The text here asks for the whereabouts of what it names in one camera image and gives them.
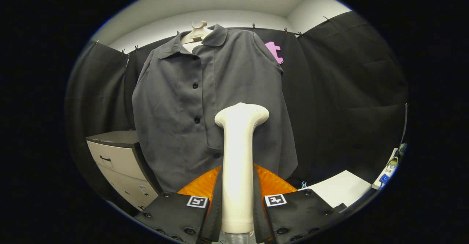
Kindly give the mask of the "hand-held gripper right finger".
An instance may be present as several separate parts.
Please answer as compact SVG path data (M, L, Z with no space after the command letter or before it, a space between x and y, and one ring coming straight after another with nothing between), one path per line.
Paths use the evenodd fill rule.
M258 244L288 244L327 229L343 204L332 206L313 189L296 189L254 165L254 236Z

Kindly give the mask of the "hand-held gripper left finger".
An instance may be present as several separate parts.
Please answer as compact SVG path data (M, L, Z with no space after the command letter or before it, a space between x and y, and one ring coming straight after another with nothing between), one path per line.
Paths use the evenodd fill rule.
M134 218L159 234L186 244L221 239L222 167L190 182L179 192L163 192Z

